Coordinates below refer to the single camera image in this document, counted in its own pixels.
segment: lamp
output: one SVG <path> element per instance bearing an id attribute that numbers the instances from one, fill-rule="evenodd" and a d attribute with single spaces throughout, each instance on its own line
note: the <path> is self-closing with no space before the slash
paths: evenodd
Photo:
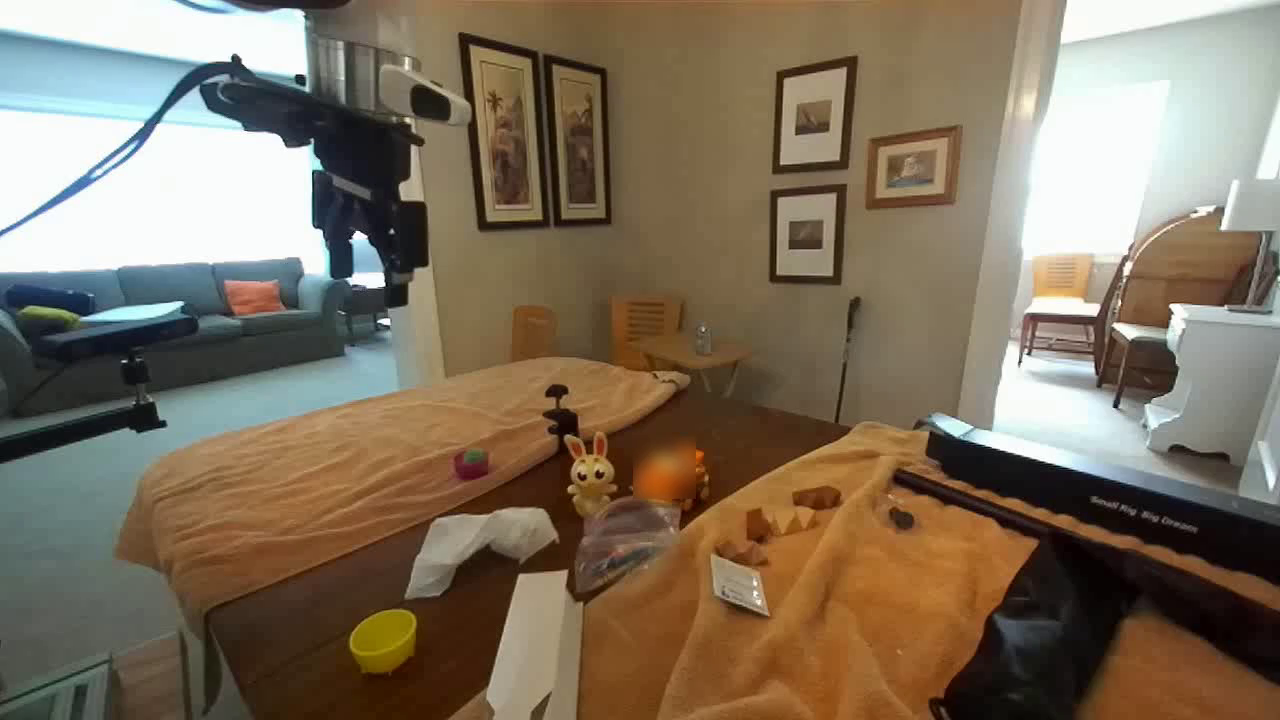
<path id="1" fill-rule="evenodd" d="M 1274 259 L 1274 231 L 1280 230 L 1280 182 L 1234 182 L 1224 231 L 1261 231 L 1254 280 L 1248 280 L 1248 304 L 1238 311 L 1274 311 L 1265 304 L 1265 274 Z"/>

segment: toy figure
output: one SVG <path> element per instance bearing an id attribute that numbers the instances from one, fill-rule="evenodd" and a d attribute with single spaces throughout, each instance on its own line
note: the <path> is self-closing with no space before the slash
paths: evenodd
<path id="1" fill-rule="evenodd" d="M 710 499 L 714 476 L 704 467 L 704 454 L 681 443 L 678 458 L 647 458 L 634 485 L 637 495 L 652 504 L 678 504 L 681 513 L 692 507 L 692 499 Z"/>
<path id="2" fill-rule="evenodd" d="M 598 433 L 592 447 L 580 436 L 564 436 L 564 447 L 574 458 L 567 499 L 574 499 L 578 517 L 598 517 L 610 504 L 610 495 L 617 491 L 617 485 L 614 485 L 617 467 L 610 461 L 610 436 Z"/>

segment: framed picture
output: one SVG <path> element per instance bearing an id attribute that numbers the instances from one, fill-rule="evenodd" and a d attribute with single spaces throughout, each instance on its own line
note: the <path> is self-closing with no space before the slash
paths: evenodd
<path id="1" fill-rule="evenodd" d="M 867 209 L 954 205 L 960 175 L 960 128 L 874 135 Z"/>
<path id="2" fill-rule="evenodd" d="M 776 72 L 774 171 L 850 163 L 858 58 Z"/>
<path id="3" fill-rule="evenodd" d="M 610 72 L 550 58 L 555 224 L 610 224 Z"/>
<path id="4" fill-rule="evenodd" d="M 842 283 L 846 183 L 774 191 L 769 280 Z"/>
<path id="5" fill-rule="evenodd" d="M 535 52 L 461 35 L 479 230 L 550 224 Z"/>

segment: yellow cup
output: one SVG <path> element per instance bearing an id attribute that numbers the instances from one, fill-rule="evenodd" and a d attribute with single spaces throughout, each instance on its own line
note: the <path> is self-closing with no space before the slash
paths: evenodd
<path id="1" fill-rule="evenodd" d="M 349 636 L 349 651 L 370 677 L 397 673 L 415 651 L 415 615 L 410 610 L 364 615 Z"/>

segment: chair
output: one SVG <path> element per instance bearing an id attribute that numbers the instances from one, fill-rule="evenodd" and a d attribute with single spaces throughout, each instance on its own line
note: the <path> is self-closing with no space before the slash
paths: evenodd
<path id="1" fill-rule="evenodd" d="M 686 329 L 686 300 L 681 296 L 614 296 L 610 300 L 614 364 L 647 367 L 637 342 L 670 335 L 681 329 Z"/>
<path id="2" fill-rule="evenodd" d="M 1096 315 L 1100 304 L 1087 304 L 1087 252 L 1066 252 L 1066 255 L 1032 255 L 1032 304 L 1023 307 L 1020 348 L 1018 364 L 1038 352 L 1039 326 L 1070 326 L 1081 329 L 1081 342 L 1070 342 L 1078 348 L 1096 348 Z"/>
<path id="3" fill-rule="evenodd" d="M 1255 259 L 1255 231 L 1221 231 L 1221 209 L 1194 209 L 1128 247 L 1115 263 L 1096 334 L 1096 384 L 1172 390 L 1169 304 L 1234 304 Z"/>
<path id="4" fill-rule="evenodd" d="M 514 362 L 555 352 L 555 311 L 550 304 L 514 307 Z"/>

